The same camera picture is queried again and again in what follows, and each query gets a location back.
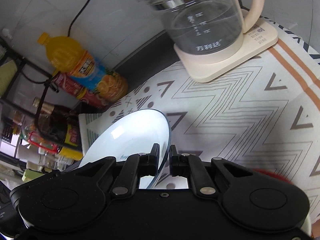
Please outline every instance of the electric kettle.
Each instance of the electric kettle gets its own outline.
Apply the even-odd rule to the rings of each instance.
[[[257,22],[265,0],[253,0],[243,17],[238,0],[145,0],[184,53],[214,63],[235,54],[246,33]]]

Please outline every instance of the tablecloth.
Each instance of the tablecloth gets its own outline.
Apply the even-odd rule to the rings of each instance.
[[[134,111],[166,114],[172,144],[203,161],[222,157],[285,176],[320,215],[320,54],[265,18],[278,43],[209,83],[197,83],[177,62],[141,84],[103,114],[79,116],[84,154],[110,125]],[[168,163],[156,188],[186,188]]]

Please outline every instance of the screw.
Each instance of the screw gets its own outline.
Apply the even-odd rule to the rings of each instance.
[[[160,197],[169,197],[169,194],[164,192],[160,194]]]
[[[200,192],[204,195],[212,195],[216,193],[216,190],[213,187],[203,187],[200,189]]]
[[[128,193],[128,189],[126,187],[115,187],[112,192],[114,194],[118,195],[124,195],[126,193]]]

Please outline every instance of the red can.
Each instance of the red can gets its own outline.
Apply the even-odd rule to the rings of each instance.
[[[53,82],[55,82],[60,88],[66,91],[68,94],[73,95],[80,101],[86,102],[90,106],[94,106],[99,109],[105,109],[109,104],[107,100],[89,91],[84,86],[78,84],[73,81],[70,77],[66,75],[66,73],[60,73],[57,75]]]

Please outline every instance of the brown dot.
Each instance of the brown dot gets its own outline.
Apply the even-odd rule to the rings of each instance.
[[[174,183],[168,183],[166,189],[175,189],[176,185]]]

